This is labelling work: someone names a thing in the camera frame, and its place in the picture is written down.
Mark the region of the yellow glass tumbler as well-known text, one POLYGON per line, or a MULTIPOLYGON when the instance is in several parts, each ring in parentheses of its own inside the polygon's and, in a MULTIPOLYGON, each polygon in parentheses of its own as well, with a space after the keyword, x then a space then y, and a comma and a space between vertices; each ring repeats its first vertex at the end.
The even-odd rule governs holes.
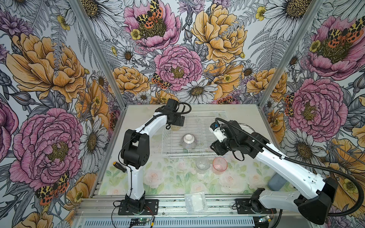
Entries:
POLYGON ((171 131, 179 131, 181 129, 181 126, 171 125, 170 130, 171 131))

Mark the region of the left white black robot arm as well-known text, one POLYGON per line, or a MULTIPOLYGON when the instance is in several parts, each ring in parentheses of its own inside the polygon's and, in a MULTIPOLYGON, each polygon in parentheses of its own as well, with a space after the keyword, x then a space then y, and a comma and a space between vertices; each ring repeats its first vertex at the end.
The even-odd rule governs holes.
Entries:
POLYGON ((151 118, 139 128, 128 129, 124 134, 122 148, 118 158, 126 167, 129 189, 125 195, 121 208, 125 212, 141 214, 147 209, 143 184, 143 166, 150 157, 150 137, 166 127, 184 125, 185 115, 192 107, 185 102, 168 99, 167 104, 157 108, 151 118))

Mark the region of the clear glass tumbler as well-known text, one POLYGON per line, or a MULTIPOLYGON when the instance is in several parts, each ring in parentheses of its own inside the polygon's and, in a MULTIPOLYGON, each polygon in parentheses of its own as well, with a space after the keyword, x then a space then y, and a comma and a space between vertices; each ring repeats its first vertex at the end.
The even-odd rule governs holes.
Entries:
POLYGON ((207 157, 201 156, 195 160, 196 170, 199 174, 205 174, 211 167, 211 163, 207 157))

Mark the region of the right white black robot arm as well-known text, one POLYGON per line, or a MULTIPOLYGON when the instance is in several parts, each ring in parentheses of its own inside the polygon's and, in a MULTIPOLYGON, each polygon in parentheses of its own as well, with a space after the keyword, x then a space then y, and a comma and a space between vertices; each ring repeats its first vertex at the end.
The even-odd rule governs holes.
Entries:
POLYGON ((210 148, 219 156, 227 152, 240 152, 243 156, 256 159, 273 169, 291 183, 296 191, 274 192, 258 188, 246 203, 255 212, 265 209, 280 209, 300 213, 308 221, 323 225, 329 216, 337 184, 331 178, 322 178, 299 164, 288 161, 288 157, 259 133, 243 130, 236 121, 210 125, 216 137, 210 148))

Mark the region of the pink glass tumbler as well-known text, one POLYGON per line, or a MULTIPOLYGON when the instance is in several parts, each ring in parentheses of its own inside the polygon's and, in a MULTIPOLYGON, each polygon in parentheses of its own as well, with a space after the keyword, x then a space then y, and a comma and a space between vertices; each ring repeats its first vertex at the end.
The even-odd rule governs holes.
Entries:
POLYGON ((212 162, 212 171, 216 175, 223 174, 228 168, 227 161, 222 157, 216 157, 212 162))

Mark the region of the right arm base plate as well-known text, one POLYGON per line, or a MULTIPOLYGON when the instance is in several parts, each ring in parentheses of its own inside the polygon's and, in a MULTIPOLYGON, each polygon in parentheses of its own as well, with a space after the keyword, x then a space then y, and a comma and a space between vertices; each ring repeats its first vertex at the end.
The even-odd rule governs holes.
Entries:
POLYGON ((238 214, 276 214, 276 209, 265 208, 258 200, 251 200, 248 198, 235 199, 233 208, 237 210, 238 214))

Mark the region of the striped ceramic bowl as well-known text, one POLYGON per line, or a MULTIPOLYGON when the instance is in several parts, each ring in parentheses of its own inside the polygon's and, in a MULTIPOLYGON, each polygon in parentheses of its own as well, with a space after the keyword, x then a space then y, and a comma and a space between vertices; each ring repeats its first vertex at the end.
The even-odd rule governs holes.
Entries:
POLYGON ((181 147, 185 150, 195 149, 197 146, 197 141, 195 136, 192 134, 186 134, 181 139, 181 147))

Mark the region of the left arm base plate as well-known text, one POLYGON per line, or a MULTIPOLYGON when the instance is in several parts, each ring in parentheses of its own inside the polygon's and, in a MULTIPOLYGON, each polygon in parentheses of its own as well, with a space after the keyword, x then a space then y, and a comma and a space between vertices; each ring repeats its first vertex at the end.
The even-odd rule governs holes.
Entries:
POLYGON ((158 199, 124 199, 121 201, 118 209, 119 216, 132 215, 157 215, 158 214, 158 199))

